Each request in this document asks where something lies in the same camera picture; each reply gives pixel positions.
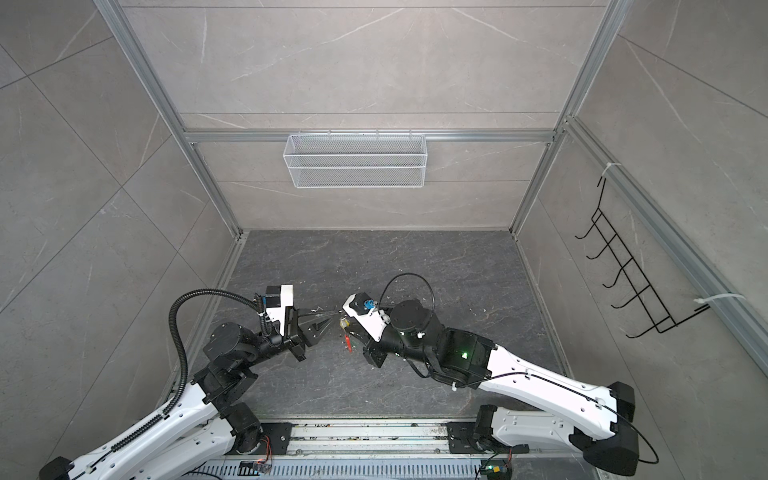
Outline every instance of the dark gray floor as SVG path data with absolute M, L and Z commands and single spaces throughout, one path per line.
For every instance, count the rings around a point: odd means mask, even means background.
M 299 308 L 339 310 L 352 293 L 378 299 L 387 281 L 411 271 L 426 277 L 437 297 L 435 313 L 446 326 L 471 330 L 522 358 L 562 372 L 506 232 L 254 231 L 227 289 L 244 296 L 267 285 L 293 283 Z M 392 300 L 429 295 L 416 279 L 398 280 Z M 223 300 L 216 315 L 258 330 L 253 312 Z M 253 368 L 260 375 L 243 400 L 262 418 L 387 415 L 474 416 L 480 405 L 532 409 L 505 396 L 420 379 L 390 356 L 381 369 L 349 353 L 334 325 L 297 362 L 289 353 Z

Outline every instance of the white wire basket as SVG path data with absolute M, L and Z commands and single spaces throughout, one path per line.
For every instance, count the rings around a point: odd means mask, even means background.
M 283 158 L 296 188 L 423 187 L 422 134 L 292 134 Z

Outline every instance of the wall tile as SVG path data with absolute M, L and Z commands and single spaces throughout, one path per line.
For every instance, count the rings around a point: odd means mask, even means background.
M 199 148 L 218 181 L 291 181 L 283 143 L 205 143 Z M 426 180 L 530 180 L 543 149 L 538 142 L 432 142 Z
M 554 128 L 558 112 L 511 114 L 181 114 L 187 128 Z
M 126 7 L 570 7 L 607 0 L 121 0 Z
M 245 229 L 506 230 L 528 182 L 427 182 L 422 188 L 219 185 Z
M 121 184 L 170 135 L 113 38 L 31 78 Z
M 28 79 L 0 89 L 0 310 L 118 184 Z
M 208 286 L 213 286 L 233 239 L 227 225 L 211 202 L 197 218 L 179 253 Z
M 601 14 L 600 8 L 127 10 L 187 113 L 558 111 Z
M 0 47 L 0 87 L 24 77 L 24 72 L 18 67 L 13 58 Z
M 125 184 L 125 191 L 176 249 L 208 203 L 203 184 L 171 138 Z
M 76 458 L 89 452 L 154 410 L 178 363 L 168 332 L 168 309 L 182 294 L 204 287 L 181 255 L 176 255 L 85 396 L 51 458 Z M 182 339 L 189 340 L 204 302 L 204 297 L 197 297 L 179 310 L 177 325 Z
M 40 469 L 174 254 L 118 192 L 0 314 L 3 458 Z
M 110 36 L 91 0 L 6 0 L 0 5 L 0 44 L 27 74 Z
M 539 200 L 531 208 L 519 241 L 574 377 L 596 385 L 610 385 L 618 381 L 635 388 L 637 410 L 634 424 L 654 445 L 660 464 L 640 464 L 633 478 L 682 480 L 683 476 L 648 410 L 644 391 L 637 391 L 634 377 L 601 311 Z M 653 458 L 642 442 L 640 453 L 641 458 Z
M 768 379 L 713 312 L 663 334 L 625 336 L 641 332 L 650 321 L 637 300 L 620 310 L 610 307 L 629 300 L 632 292 L 624 277 L 611 289 L 602 286 L 610 284 L 618 268 L 609 252 L 586 259 L 604 245 L 599 234 L 575 238 L 587 231 L 600 195 L 594 186 L 600 168 L 591 162 L 577 145 L 566 143 L 541 190 L 541 202 L 573 254 L 675 461 L 685 478 L 760 478 L 768 461 L 768 453 L 758 447 L 768 428 L 762 401 Z M 690 315 L 697 292 L 610 184 L 601 206 L 673 316 Z M 615 240 L 612 246 L 621 255 L 621 244 Z M 638 288 L 645 285 L 634 269 L 630 278 Z M 660 310 L 654 303 L 649 307 Z
M 580 117 L 768 318 L 768 118 L 621 38 Z
M 621 34 L 768 114 L 768 3 L 637 0 Z

